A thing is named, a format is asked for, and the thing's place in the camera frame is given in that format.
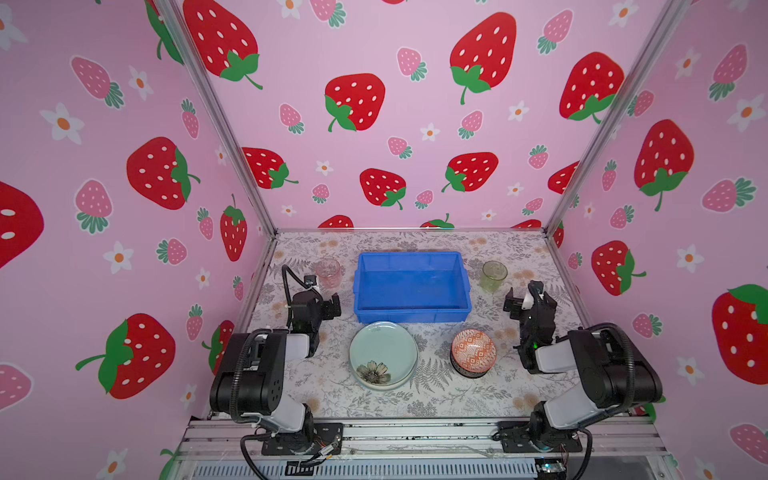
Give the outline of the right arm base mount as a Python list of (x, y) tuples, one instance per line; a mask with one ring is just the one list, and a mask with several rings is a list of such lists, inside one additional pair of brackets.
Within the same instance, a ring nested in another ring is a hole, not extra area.
[(491, 435), (505, 453), (580, 453), (583, 451), (576, 430), (557, 430), (532, 421), (500, 421)]

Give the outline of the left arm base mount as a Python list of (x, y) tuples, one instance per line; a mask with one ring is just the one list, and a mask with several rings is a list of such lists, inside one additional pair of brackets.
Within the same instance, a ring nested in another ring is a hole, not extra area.
[(341, 452), (344, 424), (320, 422), (294, 433), (277, 433), (262, 443), (262, 456), (336, 455)]

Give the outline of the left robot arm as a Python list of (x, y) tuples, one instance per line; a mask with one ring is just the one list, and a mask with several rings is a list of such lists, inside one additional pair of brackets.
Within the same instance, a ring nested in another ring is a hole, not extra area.
[(209, 393), (214, 413), (236, 423), (258, 423), (276, 434), (307, 434), (311, 409), (283, 392), (285, 365), (315, 355), (323, 322), (341, 315), (339, 296), (314, 289), (293, 296), (287, 328), (258, 329), (231, 337)]

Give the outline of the light green flower plate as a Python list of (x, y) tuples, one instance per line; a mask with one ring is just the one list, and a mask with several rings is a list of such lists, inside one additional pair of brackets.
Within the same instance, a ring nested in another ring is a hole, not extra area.
[(349, 347), (349, 365), (355, 379), (375, 391), (394, 390), (416, 371), (419, 349), (402, 326), (377, 322), (360, 329)]

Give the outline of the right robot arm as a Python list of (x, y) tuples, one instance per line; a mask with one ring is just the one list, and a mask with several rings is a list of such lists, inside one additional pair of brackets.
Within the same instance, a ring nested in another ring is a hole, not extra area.
[(528, 373), (578, 374), (575, 386), (537, 403), (528, 421), (497, 424), (493, 439), (504, 452), (581, 452), (587, 427), (662, 399), (660, 377), (617, 325), (580, 327), (557, 337), (557, 302), (542, 282), (530, 282), (522, 297), (508, 292), (503, 310), (519, 322), (515, 349)]

